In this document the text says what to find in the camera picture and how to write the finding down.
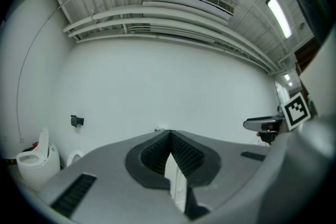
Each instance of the toilet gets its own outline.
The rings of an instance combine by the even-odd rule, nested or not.
[[[49,142],[48,128],[43,128],[38,145],[16,156],[17,166],[28,187],[39,191],[43,185],[60,171],[56,146]]]
[[[77,148],[74,151],[72,151],[69,154],[69,157],[68,157],[68,160],[67,160],[67,167],[69,167],[71,164],[73,164],[74,162],[76,162],[79,159],[81,159],[84,155],[85,155],[84,151],[82,151],[79,148]]]

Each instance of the black handle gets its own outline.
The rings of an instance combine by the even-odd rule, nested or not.
[[[76,115],[71,115],[71,125],[77,128],[77,125],[84,125],[84,118],[79,118]]]

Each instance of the white wall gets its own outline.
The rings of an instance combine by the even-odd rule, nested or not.
[[[238,143],[256,134],[247,118],[276,114],[274,81],[218,52],[159,40],[77,45],[55,90],[49,130],[62,162],[96,147],[153,132],[158,125]],[[70,125],[70,115],[85,118]]]
[[[54,13],[57,7],[56,0],[26,0],[1,29],[0,147],[4,158],[15,158],[31,147],[47,125],[49,101],[74,44],[62,32],[67,21],[61,10]]]

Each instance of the red object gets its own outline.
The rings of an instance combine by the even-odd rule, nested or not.
[[[35,143],[33,144],[33,148],[32,148],[31,150],[33,150],[34,148],[36,148],[37,145],[38,145],[38,142],[35,142]]]

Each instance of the fluorescent light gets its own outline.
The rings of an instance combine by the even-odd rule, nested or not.
[[[290,27],[288,25],[287,19],[278,3],[277,0],[267,0],[266,4],[269,6],[274,16],[278,20],[278,23],[283,31],[283,34],[286,38],[289,38],[292,35]]]

